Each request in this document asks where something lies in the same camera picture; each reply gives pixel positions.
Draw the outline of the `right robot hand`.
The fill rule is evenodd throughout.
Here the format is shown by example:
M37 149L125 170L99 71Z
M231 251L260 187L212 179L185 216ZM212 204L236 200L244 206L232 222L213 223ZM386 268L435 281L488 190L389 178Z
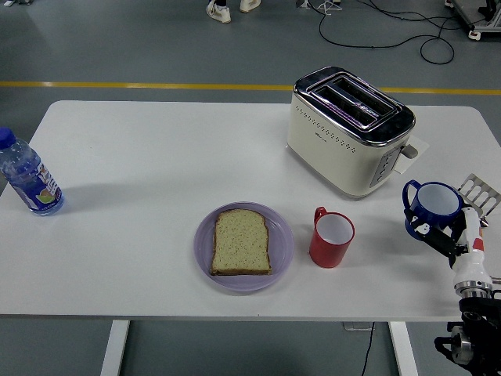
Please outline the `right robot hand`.
M412 233L449 260L449 266L455 273L453 285L458 295L467 295L473 290L487 292L492 288L492 278L484 267L485 249L480 218L474 208L466 206L456 217L460 224L457 240L420 219L411 209L406 208L404 213Z

